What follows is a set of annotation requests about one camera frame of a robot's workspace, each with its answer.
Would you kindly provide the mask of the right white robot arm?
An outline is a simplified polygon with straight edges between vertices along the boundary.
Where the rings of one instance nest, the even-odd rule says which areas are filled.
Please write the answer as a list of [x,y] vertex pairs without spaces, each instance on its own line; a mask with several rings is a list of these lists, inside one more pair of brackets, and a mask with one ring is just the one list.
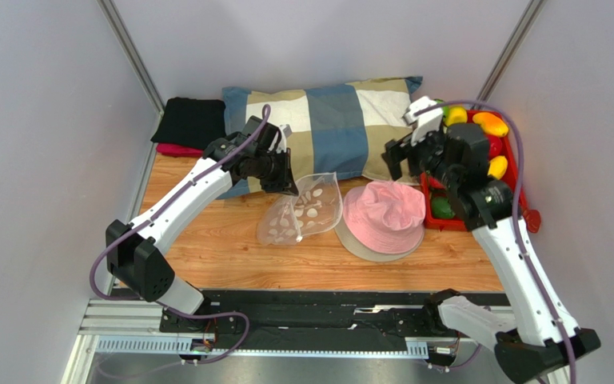
[[445,189],[450,206],[488,255],[510,303],[506,322],[459,292],[447,289],[425,301],[425,324],[437,333],[455,330],[491,350],[515,383],[575,370],[579,358],[600,348],[557,299],[528,239],[512,188],[488,174],[490,144],[483,130],[464,123],[408,134],[385,144],[382,155],[393,179],[407,161],[414,176],[430,176]]

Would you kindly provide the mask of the clear dotted zip bag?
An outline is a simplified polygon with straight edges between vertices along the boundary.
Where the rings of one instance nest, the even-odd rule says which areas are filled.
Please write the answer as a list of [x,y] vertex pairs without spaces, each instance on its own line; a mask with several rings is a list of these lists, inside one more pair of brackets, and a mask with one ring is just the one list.
[[297,180],[297,196],[276,200],[257,225],[264,246],[294,246],[332,230],[341,220],[343,198],[337,173],[306,175]]

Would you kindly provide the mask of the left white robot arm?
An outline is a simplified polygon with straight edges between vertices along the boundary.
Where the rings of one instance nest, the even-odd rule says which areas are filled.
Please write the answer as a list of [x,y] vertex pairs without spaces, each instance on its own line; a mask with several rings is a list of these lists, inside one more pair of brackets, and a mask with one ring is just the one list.
[[214,200],[241,180],[255,178],[266,193],[297,195],[287,139],[290,126],[269,114],[250,117],[240,132],[211,142],[193,169],[160,201],[128,223],[106,229],[108,272],[138,299],[174,313],[194,315],[205,296],[179,278],[165,256],[181,232]]

